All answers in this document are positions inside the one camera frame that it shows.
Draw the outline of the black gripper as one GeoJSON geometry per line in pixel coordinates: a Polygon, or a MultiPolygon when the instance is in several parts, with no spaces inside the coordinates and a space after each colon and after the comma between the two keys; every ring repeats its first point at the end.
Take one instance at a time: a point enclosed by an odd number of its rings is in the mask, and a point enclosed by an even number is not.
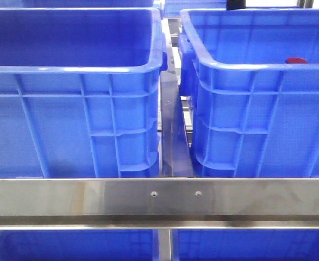
{"type": "Polygon", "coordinates": [[[226,10],[240,10],[246,8],[246,0],[226,0],[226,10]]]}

